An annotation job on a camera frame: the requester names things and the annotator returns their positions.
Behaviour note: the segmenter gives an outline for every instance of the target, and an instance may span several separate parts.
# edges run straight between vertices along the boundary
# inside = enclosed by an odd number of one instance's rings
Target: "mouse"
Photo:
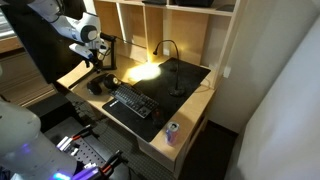
[[[153,119],[152,124],[157,129],[161,129],[166,123],[163,111],[159,108],[156,108],[155,110],[153,110],[151,116]]]

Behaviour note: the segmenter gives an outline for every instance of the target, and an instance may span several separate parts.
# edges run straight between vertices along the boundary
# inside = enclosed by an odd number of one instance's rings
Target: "blue light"
[[[23,152],[24,152],[25,154],[28,154],[28,153],[31,152],[30,147],[29,147],[29,144],[27,144],[27,143],[22,145],[22,150],[23,150]]]
[[[55,173],[53,175],[53,179],[54,180],[70,180],[71,178],[61,173]]]

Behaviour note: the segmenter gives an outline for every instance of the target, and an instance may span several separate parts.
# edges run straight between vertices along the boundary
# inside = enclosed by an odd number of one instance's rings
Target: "desk lamp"
[[[178,51],[178,48],[177,48],[177,45],[176,43],[173,41],[173,40],[163,40],[163,41],[160,41],[156,47],[156,49],[154,50],[153,54],[154,55],[157,55],[158,54],[158,48],[159,48],[159,45],[163,42],[172,42],[174,44],[174,47],[176,48],[176,52],[177,52],[177,68],[175,69],[175,72],[176,72],[176,82],[175,82],[175,86],[172,87],[170,86],[168,88],[168,92],[171,96],[174,96],[174,97],[181,97],[183,96],[183,94],[185,93],[185,89],[184,87],[179,87],[178,86],[178,83],[179,83],[179,51]]]

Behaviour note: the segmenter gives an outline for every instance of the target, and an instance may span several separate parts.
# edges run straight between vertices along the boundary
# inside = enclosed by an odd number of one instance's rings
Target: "window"
[[[14,32],[11,29],[10,24],[7,22],[2,11],[0,10],[0,39],[4,39],[13,35]]]

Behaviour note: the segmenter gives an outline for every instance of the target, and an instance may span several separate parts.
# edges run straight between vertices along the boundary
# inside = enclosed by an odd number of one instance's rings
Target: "wooden desk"
[[[158,63],[163,62],[167,58],[158,59]],[[136,83],[138,80],[135,80],[131,77],[130,72],[143,65],[134,60],[128,59],[123,56],[117,56],[117,70],[108,71],[108,73],[115,74],[119,79],[130,84]],[[90,71],[90,68],[85,68],[85,64],[81,63],[73,71],[71,71],[66,76],[58,80],[60,84],[64,87],[68,87],[75,80],[80,78],[83,74]],[[209,73],[208,76],[213,76],[214,72]],[[113,99],[108,93],[107,89],[103,89],[102,95],[95,96],[91,95],[86,89],[86,83],[91,80],[97,74],[92,74],[84,81],[80,82],[77,86],[71,89],[73,93],[86,100],[91,106],[117,122],[119,125],[135,134],[119,120],[105,111],[102,106]],[[178,178],[184,159],[190,150],[194,140],[196,139],[198,133],[206,125],[207,118],[205,115],[206,107],[214,94],[214,90],[209,88],[210,82],[206,78],[199,88],[189,97],[189,99],[183,104],[183,106],[173,115],[173,117],[168,121],[175,121],[180,124],[180,129],[177,137],[177,142],[173,146],[169,146],[165,142],[165,131],[166,126],[160,130],[156,137],[150,142],[145,142],[137,136],[139,147],[146,154],[150,155],[152,158],[157,160],[163,166],[168,168],[171,172],[174,173],[174,176]]]

